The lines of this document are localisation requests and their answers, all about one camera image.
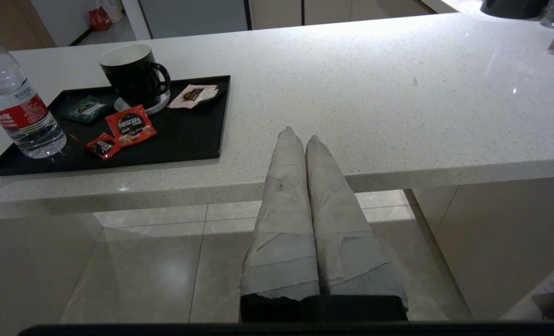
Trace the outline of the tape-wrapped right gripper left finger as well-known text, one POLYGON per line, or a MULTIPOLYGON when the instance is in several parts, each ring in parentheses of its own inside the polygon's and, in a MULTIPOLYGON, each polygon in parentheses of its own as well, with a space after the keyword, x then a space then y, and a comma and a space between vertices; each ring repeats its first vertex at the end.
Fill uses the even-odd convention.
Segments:
POLYGON ((241 296, 292 300, 320 292, 304 146, 290 127, 279 133, 271 155, 240 290, 241 296))

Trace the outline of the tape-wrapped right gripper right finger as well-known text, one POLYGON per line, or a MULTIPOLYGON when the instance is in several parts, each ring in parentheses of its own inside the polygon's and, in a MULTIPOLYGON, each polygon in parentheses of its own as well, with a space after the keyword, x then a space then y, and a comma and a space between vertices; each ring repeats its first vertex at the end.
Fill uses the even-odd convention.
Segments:
POLYGON ((330 150, 314 135, 305 149, 320 289, 327 295, 395 296, 403 281, 376 238, 330 150))

